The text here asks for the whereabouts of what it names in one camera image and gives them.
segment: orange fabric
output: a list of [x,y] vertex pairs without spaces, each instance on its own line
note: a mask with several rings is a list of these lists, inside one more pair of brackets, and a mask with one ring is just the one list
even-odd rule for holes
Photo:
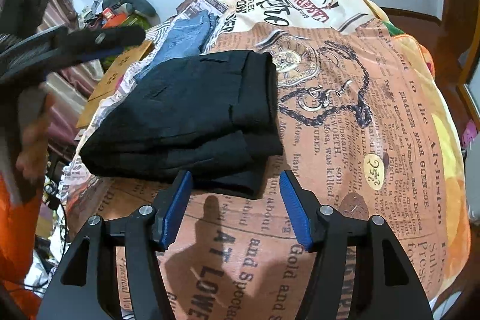
[[[0,281],[9,291],[21,287],[18,283],[23,283],[32,264],[41,195],[39,190],[30,202],[14,207],[0,180]],[[11,296],[29,318],[35,318],[40,305],[38,296],[27,290],[17,290]]]

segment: wooden floor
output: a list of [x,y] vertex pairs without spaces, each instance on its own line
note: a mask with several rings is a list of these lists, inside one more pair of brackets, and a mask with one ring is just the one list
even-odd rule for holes
[[450,40],[443,27],[435,22],[415,19],[407,16],[388,16],[390,21],[405,33],[414,36],[426,47],[435,65],[435,82],[447,102],[459,135],[465,130],[470,117],[457,91],[460,65],[458,57],[467,50],[465,44]]

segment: curtain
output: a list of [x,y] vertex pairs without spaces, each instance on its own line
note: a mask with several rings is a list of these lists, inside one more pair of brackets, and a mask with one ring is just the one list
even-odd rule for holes
[[[0,0],[0,10],[4,0]],[[50,0],[38,31],[58,25],[78,29],[77,13],[72,0]],[[48,75],[47,89],[55,96],[49,137],[60,145],[75,145],[78,117],[90,94],[103,76],[99,60],[76,65]]]

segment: black folded pants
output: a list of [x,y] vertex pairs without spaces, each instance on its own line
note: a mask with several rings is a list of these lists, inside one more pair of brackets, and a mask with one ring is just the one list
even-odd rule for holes
[[160,63],[90,136],[95,175],[171,181],[255,198],[268,156],[282,155],[269,53],[217,52]]

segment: metal screw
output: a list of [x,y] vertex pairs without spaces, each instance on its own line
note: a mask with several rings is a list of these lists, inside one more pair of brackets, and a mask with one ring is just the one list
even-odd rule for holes
[[88,223],[91,225],[91,226],[95,226],[97,225],[98,223],[100,222],[100,216],[92,216],[88,219]]
[[383,219],[382,216],[378,216],[378,215],[375,215],[371,218],[371,220],[373,221],[374,224],[378,225],[378,226],[381,226],[385,220]]
[[104,39],[105,39],[105,33],[100,33],[95,39],[95,44],[101,44]]
[[320,207],[320,213],[329,216],[333,213],[333,208],[330,205],[322,205]]
[[147,214],[150,214],[152,212],[153,208],[150,206],[150,205],[143,205],[139,210],[138,212],[140,212],[140,214],[142,216],[147,216]]

